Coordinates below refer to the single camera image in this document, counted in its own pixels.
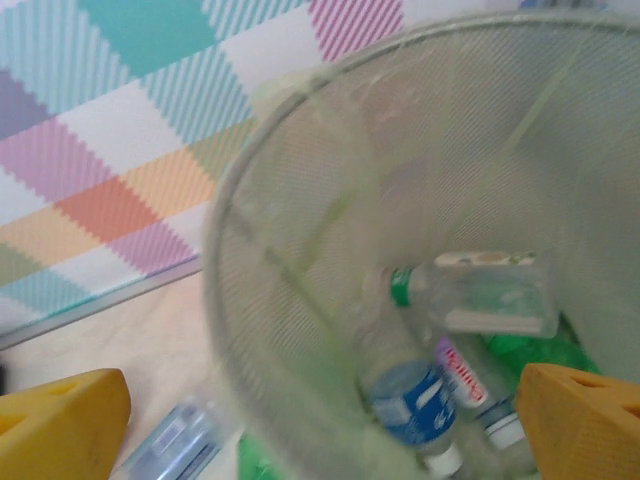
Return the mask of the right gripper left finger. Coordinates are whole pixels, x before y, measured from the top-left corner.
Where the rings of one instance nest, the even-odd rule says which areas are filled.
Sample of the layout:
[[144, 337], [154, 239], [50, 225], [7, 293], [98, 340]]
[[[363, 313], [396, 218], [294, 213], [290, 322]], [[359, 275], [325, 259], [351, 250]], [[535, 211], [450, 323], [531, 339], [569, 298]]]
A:
[[125, 439], [131, 396], [104, 368], [1, 397], [3, 479], [107, 479]]

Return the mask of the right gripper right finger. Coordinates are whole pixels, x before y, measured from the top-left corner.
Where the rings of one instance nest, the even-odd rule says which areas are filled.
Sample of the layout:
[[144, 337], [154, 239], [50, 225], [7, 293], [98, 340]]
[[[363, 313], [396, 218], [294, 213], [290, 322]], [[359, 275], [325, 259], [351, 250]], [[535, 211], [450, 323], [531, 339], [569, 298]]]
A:
[[639, 478], [639, 385], [527, 365], [516, 407], [543, 479]]

